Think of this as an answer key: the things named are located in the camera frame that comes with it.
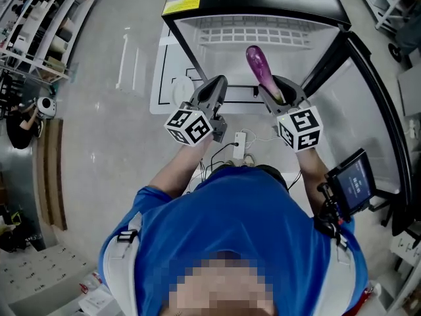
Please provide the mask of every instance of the power strip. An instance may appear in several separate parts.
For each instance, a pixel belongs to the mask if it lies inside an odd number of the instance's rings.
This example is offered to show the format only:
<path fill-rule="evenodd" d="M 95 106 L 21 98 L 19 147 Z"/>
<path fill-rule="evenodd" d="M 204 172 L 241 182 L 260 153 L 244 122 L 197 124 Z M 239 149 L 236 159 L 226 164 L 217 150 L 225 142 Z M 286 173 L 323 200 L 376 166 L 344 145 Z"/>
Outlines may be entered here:
<path fill-rule="evenodd" d="M 234 146 L 234 150 L 232 153 L 232 156 L 235 159 L 244 159 L 244 153 L 245 153 L 245 138 L 246 134 L 245 132 L 236 132 L 235 133 L 235 143 L 238 143 L 238 146 Z"/>

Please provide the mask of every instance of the wooden board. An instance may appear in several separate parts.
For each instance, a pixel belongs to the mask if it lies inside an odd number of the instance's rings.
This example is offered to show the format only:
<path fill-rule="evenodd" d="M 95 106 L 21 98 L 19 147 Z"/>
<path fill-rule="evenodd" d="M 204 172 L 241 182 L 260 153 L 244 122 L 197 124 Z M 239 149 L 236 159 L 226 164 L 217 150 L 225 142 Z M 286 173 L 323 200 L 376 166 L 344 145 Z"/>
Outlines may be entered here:
<path fill-rule="evenodd" d="M 48 203 L 48 183 L 47 183 L 47 136 L 48 127 L 44 121 L 44 132 L 37 141 L 37 183 L 38 183 L 38 196 L 39 206 L 41 207 L 42 219 L 48 224 L 53 224 L 53 214 L 49 208 Z"/>
<path fill-rule="evenodd" d="M 61 230 L 67 229 L 61 188 L 61 136 L 62 119 L 47 121 L 47 200 L 53 215 L 53 224 Z"/>

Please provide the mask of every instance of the wheel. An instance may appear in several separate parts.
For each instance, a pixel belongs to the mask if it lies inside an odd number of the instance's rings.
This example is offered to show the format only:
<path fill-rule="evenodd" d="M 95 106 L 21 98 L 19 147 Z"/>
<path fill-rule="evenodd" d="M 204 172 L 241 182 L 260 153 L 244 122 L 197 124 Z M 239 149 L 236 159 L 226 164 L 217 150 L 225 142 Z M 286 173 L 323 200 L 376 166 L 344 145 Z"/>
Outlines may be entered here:
<path fill-rule="evenodd" d="M 392 43 L 389 43 L 388 48 L 389 48 L 390 55 L 392 55 L 395 61 L 401 62 L 402 61 L 401 50 L 395 45 L 393 45 Z"/>

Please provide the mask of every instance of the small screen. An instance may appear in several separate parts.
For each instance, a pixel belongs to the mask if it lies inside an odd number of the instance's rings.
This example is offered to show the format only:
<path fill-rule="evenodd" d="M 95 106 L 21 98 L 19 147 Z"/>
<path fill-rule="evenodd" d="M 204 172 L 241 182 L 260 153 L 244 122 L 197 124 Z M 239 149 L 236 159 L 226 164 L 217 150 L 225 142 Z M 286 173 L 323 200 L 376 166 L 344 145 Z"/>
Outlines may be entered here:
<path fill-rule="evenodd" d="M 350 210 L 358 207 L 371 197 L 371 189 L 361 160 L 347 167 L 338 174 Z"/>

